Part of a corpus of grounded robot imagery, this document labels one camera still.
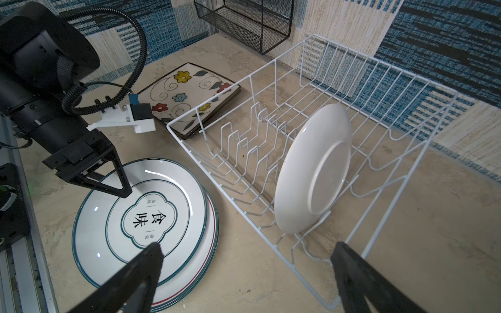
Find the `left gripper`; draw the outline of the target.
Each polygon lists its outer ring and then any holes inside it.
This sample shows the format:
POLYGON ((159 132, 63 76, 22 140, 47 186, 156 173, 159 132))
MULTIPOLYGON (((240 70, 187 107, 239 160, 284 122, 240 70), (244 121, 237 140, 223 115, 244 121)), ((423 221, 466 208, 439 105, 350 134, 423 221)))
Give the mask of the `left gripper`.
POLYGON ((67 183, 126 198, 132 193, 124 167, 114 145, 99 130, 60 149, 43 164, 56 170, 67 183))

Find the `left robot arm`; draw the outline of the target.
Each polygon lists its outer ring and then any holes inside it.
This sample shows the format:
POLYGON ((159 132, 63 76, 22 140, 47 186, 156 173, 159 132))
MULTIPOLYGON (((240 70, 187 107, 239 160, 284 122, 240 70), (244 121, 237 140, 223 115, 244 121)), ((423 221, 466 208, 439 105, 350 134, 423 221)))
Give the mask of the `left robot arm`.
POLYGON ((85 36, 40 3, 1 21, 1 113, 48 152, 44 164, 60 179, 125 198, 132 189, 116 148, 75 107, 99 65, 85 36))

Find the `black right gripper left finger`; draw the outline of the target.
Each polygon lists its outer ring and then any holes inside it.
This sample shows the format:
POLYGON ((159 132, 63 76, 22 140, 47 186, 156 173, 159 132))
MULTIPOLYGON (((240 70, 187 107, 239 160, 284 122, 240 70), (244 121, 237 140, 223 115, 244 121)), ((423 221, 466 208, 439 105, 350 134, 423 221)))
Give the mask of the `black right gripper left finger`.
POLYGON ((150 312, 163 266, 158 243, 152 243, 71 312, 150 312))

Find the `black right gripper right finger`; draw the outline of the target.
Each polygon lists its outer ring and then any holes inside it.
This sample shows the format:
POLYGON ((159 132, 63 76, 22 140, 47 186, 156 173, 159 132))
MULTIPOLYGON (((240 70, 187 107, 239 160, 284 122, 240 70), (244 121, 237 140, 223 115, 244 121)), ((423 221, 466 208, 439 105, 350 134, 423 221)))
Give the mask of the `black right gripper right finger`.
POLYGON ((344 242, 331 255, 339 295, 345 312, 424 312, 373 266, 344 242))

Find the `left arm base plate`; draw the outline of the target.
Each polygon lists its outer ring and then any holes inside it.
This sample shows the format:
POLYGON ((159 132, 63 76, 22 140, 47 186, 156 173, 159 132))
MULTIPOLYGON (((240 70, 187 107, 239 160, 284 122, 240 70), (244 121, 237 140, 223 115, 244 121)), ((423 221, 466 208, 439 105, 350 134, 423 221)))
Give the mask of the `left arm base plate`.
POLYGON ((18 168, 13 163, 1 165, 1 251, 30 234, 29 219, 23 199, 18 168))

